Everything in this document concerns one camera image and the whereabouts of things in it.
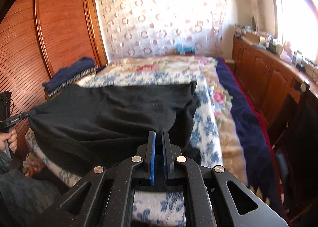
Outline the person's left hand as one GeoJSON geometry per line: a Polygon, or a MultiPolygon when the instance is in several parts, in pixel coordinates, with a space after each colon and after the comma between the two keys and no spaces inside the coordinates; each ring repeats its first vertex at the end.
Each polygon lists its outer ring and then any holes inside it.
{"type": "Polygon", "coordinates": [[[0,150],[2,152],[6,152],[5,141],[8,142],[8,147],[11,151],[15,152],[17,150],[17,133],[14,127],[9,133],[0,134],[0,150]]]}

